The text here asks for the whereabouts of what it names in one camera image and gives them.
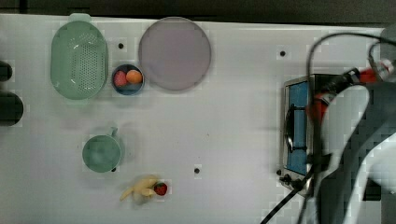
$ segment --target cup handle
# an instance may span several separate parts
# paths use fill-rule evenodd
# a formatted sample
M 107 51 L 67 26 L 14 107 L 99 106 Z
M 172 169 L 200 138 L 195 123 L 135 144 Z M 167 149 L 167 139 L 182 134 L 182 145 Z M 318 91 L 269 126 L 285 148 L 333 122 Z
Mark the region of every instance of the cup handle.
M 112 137 L 115 137 L 118 130 L 119 130 L 118 128 L 111 127 L 111 131 L 110 131 L 109 135 L 112 136 Z

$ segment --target green mug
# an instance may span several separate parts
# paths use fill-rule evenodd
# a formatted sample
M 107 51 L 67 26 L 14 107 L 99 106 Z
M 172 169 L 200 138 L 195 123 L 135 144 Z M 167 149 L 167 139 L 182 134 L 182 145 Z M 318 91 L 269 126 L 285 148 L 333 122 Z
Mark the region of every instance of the green mug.
M 82 149 L 82 159 L 91 170 L 104 173 L 114 170 L 121 160 L 121 147 L 116 140 L 117 128 L 109 134 L 96 135 Z

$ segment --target round plate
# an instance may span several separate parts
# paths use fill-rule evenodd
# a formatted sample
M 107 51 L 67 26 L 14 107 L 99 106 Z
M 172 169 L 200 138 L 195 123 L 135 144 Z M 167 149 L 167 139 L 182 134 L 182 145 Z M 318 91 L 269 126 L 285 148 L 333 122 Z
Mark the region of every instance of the round plate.
M 152 24 L 143 34 L 139 59 L 150 81 L 172 91 L 195 86 L 207 72 L 210 43 L 194 22 L 169 17 Z

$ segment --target orange fruit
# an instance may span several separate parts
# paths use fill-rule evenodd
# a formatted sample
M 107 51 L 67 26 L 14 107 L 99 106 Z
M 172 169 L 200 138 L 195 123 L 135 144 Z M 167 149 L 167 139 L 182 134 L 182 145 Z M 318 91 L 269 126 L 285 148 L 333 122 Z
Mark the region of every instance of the orange fruit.
M 132 84 L 137 84 L 143 81 L 143 76 L 138 71 L 131 70 L 126 74 L 126 80 Z

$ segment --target table surface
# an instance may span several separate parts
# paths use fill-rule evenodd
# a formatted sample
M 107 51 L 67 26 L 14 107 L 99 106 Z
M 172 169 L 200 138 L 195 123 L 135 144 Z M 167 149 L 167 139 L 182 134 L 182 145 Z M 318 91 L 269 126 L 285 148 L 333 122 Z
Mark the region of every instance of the table surface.
M 154 22 L 92 18 L 108 44 L 109 74 L 120 64 L 139 63 L 140 37 Z M 17 125 L 0 127 L 2 223 L 260 223 L 290 192 L 275 175 L 283 83 L 304 75 L 307 51 L 319 37 L 381 32 L 197 22 L 213 58 L 194 89 L 169 92 L 147 84 L 137 96 L 121 96 L 108 79 L 97 96 L 77 105 L 50 83 L 50 43 L 66 23 L 67 17 L 0 15 L 0 60 L 14 70 L 1 87 L 16 92 L 25 105 Z M 315 72 L 366 67 L 373 42 L 358 37 L 325 42 Z M 125 147 L 122 163 L 115 173 L 91 172 L 81 158 L 84 142 L 114 125 Z M 132 198 L 121 203 L 121 193 L 146 174 L 168 181 L 169 194 L 142 205 Z M 294 223 L 302 201 L 295 196 L 272 223 Z M 364 219 L 378 222 L 368 215 L 378 209 L 368 207 Z

